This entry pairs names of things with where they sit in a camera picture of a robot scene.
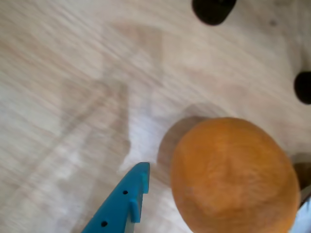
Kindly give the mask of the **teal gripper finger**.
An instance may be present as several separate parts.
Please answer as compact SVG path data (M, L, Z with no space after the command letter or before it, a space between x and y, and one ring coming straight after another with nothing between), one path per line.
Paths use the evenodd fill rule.
M133 233L140 223L143 195L149 192L150 164L140 162L122 178L82 230L84 233Z

